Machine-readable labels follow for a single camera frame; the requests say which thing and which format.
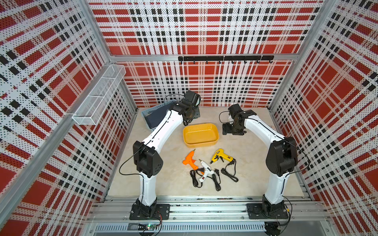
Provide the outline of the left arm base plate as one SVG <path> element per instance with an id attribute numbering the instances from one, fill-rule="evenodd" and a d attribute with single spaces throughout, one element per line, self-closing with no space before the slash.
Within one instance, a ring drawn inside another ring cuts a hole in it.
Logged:
<path id="1" fill-rule="evenodd" d="M 154 204 L 151 206 L 133 204 L 129 220 L 169 219 L 170 204 Z"/>

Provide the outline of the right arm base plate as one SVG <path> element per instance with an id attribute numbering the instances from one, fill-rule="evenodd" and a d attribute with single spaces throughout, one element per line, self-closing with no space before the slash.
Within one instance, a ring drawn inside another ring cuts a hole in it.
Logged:
<path id="1" fill-rule="evenodd" d="M 269 203 L 247 204 L 249 219 L 288 219 L 289 215 L 283 203 L 271 205 Z"/>

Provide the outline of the black hook rail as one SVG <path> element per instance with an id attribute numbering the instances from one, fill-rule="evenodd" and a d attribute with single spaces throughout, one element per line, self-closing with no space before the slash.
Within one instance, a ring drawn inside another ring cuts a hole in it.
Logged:
<path id="1" fill-rule="evenodd" d="M 257 55 L 257 56 L 179 56 L 180 62 L 236 62 L 236 61 L 268 61 L 271 62 L 275 56 L 273 55 Z"/>

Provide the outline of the yellow glue gun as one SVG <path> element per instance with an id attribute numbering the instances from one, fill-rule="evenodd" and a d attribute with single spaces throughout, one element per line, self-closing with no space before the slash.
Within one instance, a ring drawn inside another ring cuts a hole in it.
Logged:
<path id="1" fill-rule="evenodd" d="M 235 176 L 236 175 L 236 159 L 229 156 L 228 154 L 224 153 L 224 150 L 222 148 L 218 149 L 215 154 L 213 155 L 210 163 L 213 164 L 217 162 L 218 160 L 221 160 L 224 162 L 225 160 L 228 161 L 228 164 L 221 169 L 221 173 L 227 177 L 229 177 L 231 180 L 233 180 L 235 183 L 239 182 L 239 179 Z M 228 166 L 234 167 L 234 174 L 231 174 L 227 171 Z"/>

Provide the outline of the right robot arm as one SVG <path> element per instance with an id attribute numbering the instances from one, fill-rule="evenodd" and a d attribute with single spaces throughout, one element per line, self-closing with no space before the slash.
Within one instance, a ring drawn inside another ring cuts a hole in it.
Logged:
<path id="1" fill-rule="evenodd" d="M 228 121 L 222 125 L 222 134 L 244 135 L 253 132 L 268 148 L 265 160 L 270 171 L 268 187 L 262 197 L 262 212 L 270 217 L 284 210 L 284 190 L 289 175 L 298 164 L 296 141 L 285 137 L 264 123 L 252 110 L 242 110 L 239 104 L 228 108 Z"/>

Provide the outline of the orange glue gun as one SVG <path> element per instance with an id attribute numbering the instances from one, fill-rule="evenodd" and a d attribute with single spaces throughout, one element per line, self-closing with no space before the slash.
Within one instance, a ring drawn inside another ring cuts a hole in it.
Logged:
<path id="1" fill-rule="evenodd" d="M 204 174 L 204 168 L 199 168 L 195 165 L 195 160 L 193 159 L 193 156 L 195 154 L 195 149 L 192 150 L 183 161 L 184 165 L 190 165 L 194 171 L 199 170 L 202 174 Z"/>

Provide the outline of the green circuit board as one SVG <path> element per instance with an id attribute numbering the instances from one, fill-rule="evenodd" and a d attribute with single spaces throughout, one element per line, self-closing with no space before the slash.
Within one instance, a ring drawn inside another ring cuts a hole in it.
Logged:
<path id="1" fill-rule="evenodd" d="M 149 224 L 138 224 L 138 230 L 139 231 L 154 231 L 157 227 L 159 226 L 159 224 L 152 224 L 152 223 L 149 223 Z"/>

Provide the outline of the white glue gun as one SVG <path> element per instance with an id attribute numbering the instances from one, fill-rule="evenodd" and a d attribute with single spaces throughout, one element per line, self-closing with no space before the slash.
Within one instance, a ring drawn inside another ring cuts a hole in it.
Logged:
<path id="1" fill-rule="evenodd" d="M 210 178 L 215 185 L 216 191 L 221 191 L 221 178 L 218 169 L 211 169 L 210 165 L 204 161 L 200 161 L 202 168 L 190 170 L 193 186 L 201 188 L 207 178 Z"/>

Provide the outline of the dark cloth in basket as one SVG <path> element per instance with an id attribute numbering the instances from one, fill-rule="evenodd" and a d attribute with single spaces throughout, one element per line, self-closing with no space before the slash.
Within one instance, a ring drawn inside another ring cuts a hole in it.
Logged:
<path id="1" fill-rule="evenodd" d="M 150 129 L 156 128 L 164 119 L 166 112 L 173 107 L 173 103 L 164 104 L 153 111 L 149 111 L 145 117 Z"/>

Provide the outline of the blue plastic basket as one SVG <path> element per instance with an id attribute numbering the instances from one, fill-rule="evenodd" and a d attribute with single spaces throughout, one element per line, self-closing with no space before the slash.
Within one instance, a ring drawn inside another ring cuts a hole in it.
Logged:
<path id="1" fill-rule="evenodd" d="M 173 104 L 176 102 L 178 102 L 176 99 L 172 99 L 142 111 L 142 116 L 151 132 L 161 123 L 166 112 L 172 108 Z"/>

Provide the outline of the yellow storage box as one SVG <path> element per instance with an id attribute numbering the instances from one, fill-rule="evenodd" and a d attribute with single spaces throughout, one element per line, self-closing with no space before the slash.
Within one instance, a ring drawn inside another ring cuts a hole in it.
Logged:
<path id="1" fill-rule="evenodd" d="M 208 147 L 218 142 L 219 132 L 212 123 L 189 125 L 183 129 L 183 139 L 189 148 Z"/>

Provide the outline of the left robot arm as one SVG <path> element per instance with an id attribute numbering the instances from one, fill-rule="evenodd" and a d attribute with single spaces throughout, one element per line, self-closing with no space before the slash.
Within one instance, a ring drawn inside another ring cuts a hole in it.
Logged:
<path id="1" fill-rule="evenodd" d="M 136 141 L 133 145 L 134 164 L 140 174 L 140 196 L 136 201 L 140 212 L 150 218 L 155 215 L 157 207 L 156 176 L 163 166 L 160 151 L 180 125 L 188 125 L 195 116 L 195 109 L 200 99 L 182 99 L 166 112 L 157 128 L 142 142 Z"/>

